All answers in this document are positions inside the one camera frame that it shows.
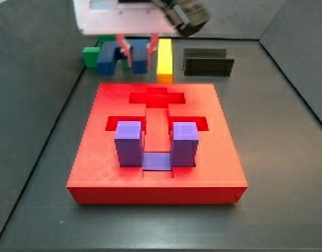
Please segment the white gripper mounting plate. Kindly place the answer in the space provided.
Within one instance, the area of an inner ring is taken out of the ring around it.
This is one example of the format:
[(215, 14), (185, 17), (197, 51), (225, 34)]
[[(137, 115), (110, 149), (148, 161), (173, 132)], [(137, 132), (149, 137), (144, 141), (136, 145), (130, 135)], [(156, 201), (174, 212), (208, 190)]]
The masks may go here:
[(78, 30), (85, 35), (118, 34), (117, 41), (128, 65), (132, 65), (130, 43), (125, 34), (150, 34), (148, 62), (157, 51), (158, 33), (176, 33), (164, 12), (153, 2), (121, 3), (120, 0), (74, 0)]

